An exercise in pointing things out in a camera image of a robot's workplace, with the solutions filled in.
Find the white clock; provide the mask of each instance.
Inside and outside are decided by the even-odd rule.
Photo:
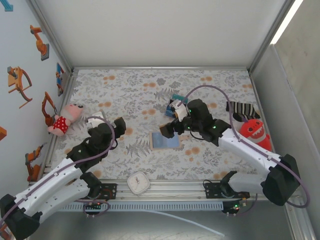
[[[142,171],[132,174],[127,183],[134,195],[141,195],[150,188],[150,181]]]

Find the red stuffed toy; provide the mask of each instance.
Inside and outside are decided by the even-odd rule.
[[[76,104],[67,104],[61,110],[61,116],[55,115],[55,123],[48,127],[48,131],[58,137],[63,136],[69,126],[74,123],[81,115],[83,106]]]
[[[270,136],[266,134],[262,121],[258,119],[248,120],[242,125],[239,133],[260,147],[272,151]]]

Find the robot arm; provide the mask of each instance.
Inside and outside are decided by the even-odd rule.
[[[16,196],[7,194],[0,199],[2,218],[18,205],[4,220],[17,240],[29,237],[44,220],[65,205],[81,198],[95,199],[99,196],[101,182],[87,170],[108,155],[104,152],[112,142],[111,129],[101,122],[97,124],[91,120],[89,124],[95,127],[88,130],[90,137],[75,146],[50,173]],[[117,139],[125,134],[126,123],[118,118],[114,124]],[[99,154],[103,155],[89,161],[79,161]]]
[[[283,206],[299,187],[294,176],[279,165],[285,165],[299,176],[296,160],[289,154],[282,157],[267,151],[241,136],[225,121],[213,119],[200,99],[190,101],[187,107],[179,100],[171,106],[177,118],[160,127],[163,136],[173,138],[174,132],[179,135],[185,131],[198,132],[205,141],[242,157],[258,170],[259,175],[229,172],[221,180],[221,191],[225,196],[231,197],[238,192],[264,194],[272,203]]]

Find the floral tablecloth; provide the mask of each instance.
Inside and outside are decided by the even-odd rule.
[[[103,110],[111,122],[123,117],[127,130],[118,139],[118,147],[90,169],[100,179],[127,179],[137,171],[151,180],[218,180],[231,170],[256,174],[240,157],[194,138],[182,141],[181,148],[150,150],[149,133],[173,120],[164,113],[174,93],[185,96],[198,85],[210,84],[224,90],[231,101],[250,103],[258,110],[247,71],[90,69],[79,70],[75,81],[70,102],[84,105],[84,110],[81,118],[58,138],[53,168],[89,136],[85,118]],[[201,88],[189,99],[198,98],[208,105],[214,118],[229,122],[226,99],[220,92]]]

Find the white cable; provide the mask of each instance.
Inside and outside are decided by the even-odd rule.
[[[213,229],[211,229],[211,228],[209,228],[209,227],[203,226],[203,225],[201,225],[201,224],[199,224],[199,223],[197,223],[197,222],[195,222],[195,221],[191,221],[191,220],[188,220],[188,219],[179,217],[179,216],[171,215],[171,214],[168,214],[168,213],[165,213],[165,212],[161,212],[161,211],[152,211],[152,210],[142,210],[142,212],[147,212],[147,213],[152,213],[152,214],[160,214],[160,215],[165,215],[165,216],[167,216],[167,217],[171,217],[171,218],[174,218],[174,219],[179,219],[179,220],[181,220],[181,221],[184,221],[184,222],[187,222],[187,223],[196,225],[196,226],[198,226],[198,227],[200,227],[200,228],[203,228],[203,229],[205,229],[205,230],[208,230],[208,231],[210,231],[210,232],[212,232],[212,233],[214,233],[214,234],[218,234],[218,235],[223,236],[223,237],[225,236],[225,235],[224,235],[223,233],[221,233],[221,232],[215,231],[215,230],[213,230]]]

